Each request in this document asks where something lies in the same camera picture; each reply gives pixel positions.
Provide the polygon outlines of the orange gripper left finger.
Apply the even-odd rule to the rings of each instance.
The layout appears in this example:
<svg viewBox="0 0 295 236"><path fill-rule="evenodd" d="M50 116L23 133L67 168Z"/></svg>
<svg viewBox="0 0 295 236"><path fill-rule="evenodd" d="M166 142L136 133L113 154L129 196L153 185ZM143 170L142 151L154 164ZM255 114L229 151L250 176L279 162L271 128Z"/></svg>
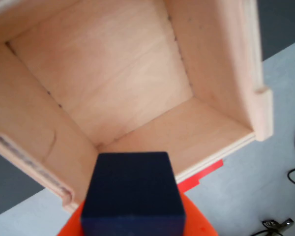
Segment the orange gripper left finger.
<svg viewBox="0 0 295 236"><path fill-rule="evenodd" d="M58 236L84 236L83 228L80 222L85 201L73 212L69 220L62 227Z"/></svg>

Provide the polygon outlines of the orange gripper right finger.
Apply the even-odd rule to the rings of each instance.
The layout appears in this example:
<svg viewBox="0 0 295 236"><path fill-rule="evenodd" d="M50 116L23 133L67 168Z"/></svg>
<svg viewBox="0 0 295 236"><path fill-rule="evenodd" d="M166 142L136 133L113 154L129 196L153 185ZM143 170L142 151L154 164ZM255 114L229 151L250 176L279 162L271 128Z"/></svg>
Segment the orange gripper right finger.
<svg viewBox="0 0 295 236"><path fill-rule="evenodd" d="M218 232L184 193L182 202L186 215L183 236L218 236Z"/></svg>

